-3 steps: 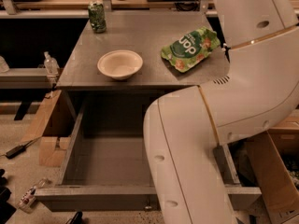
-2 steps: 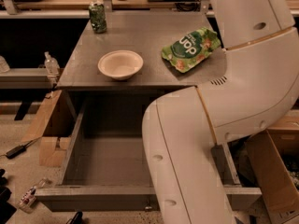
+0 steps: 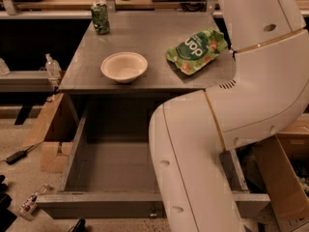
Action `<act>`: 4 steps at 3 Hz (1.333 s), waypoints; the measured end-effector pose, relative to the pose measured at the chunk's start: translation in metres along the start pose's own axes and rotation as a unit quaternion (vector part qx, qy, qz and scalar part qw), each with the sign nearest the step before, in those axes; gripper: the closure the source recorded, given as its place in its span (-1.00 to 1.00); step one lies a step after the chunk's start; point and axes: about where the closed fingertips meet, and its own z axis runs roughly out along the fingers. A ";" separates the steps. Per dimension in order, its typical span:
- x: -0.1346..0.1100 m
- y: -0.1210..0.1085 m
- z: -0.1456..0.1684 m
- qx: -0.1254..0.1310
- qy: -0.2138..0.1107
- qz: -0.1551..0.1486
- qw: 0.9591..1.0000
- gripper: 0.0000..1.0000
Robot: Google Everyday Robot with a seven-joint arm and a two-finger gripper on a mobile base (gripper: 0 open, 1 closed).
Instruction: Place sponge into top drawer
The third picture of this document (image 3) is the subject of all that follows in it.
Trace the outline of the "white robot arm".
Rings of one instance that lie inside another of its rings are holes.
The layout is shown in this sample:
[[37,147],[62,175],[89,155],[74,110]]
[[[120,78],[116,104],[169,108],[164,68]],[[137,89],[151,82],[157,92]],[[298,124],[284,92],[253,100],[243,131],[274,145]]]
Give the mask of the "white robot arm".
[[309,102],[309,33],[295,0],[218,0],[235,76],[162,104],[149,141],[171,232],[245,232],[220,154],[281,131]]

